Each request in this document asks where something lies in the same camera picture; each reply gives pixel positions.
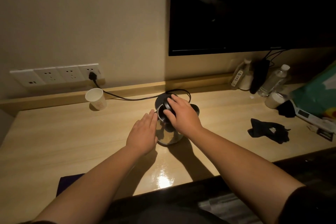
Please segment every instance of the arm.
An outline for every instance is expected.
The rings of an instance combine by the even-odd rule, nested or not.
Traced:
[[[216,166],[230,189],[266,224],[274,224],[288,197],[304,186],[264,158],[202,127],[190,104],[175,95],[168,99],[176,117],[164,113]]]
[[[121,181],[136,161],[151,151],[155,137],[157,114],[151,110],[138,120],[126,146],[94,167],[55,198],[34,221],[57,224],[97,223],[111,204]]]

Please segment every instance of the clear water bottle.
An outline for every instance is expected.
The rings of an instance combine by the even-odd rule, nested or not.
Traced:
[[[285,81],[287,71],[290,69],[288,65],[282,65],[280,69],[275,70],[266,82],[258,90],[258,94],[262,97],[268,97],[273,89]]]
[[[241,63],[237,67],[237,69],[235,70],[230,80],[230,86],[232,90],[238,89],[240,82],[243,80],[246,74],[250,71],[250,63],[251,63],[251,60],[244,59],[244,62]]]

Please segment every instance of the black television screen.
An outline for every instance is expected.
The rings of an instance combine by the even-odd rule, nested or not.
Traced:
[[[336,46],[335,0],[170,3],[170,56]]]

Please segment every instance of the person's left arm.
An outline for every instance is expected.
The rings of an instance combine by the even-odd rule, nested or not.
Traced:
[[[155,137],[156,123],[157,114],[151,110],[134,124],[125,147],[74,182],[33,222],[97,223],[111,204],[123,178],[141,156],[155,147],[158,140]]]

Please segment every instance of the electrical outlet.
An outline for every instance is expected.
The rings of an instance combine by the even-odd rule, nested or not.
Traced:
[[[89,73],[94,72],[97,75],[97,79],[103,79],[103,71],[98,63],[87,64],[87,65],[78,65],[79,70],[81,70],[85,80],[89,80]]]
[[[81,82],[85,81],[81,71],[78,66],[65,66],[65,67],[57,67],[57,70],[61,74],[61,76],[67,82]]]
[[[45,82],[33,69],[10,71],[10,74],[25,87],[45,85]]]
[[[35,73],[44,80],[46,84],[65,83],[65,80],[56,67],[34,69]]]

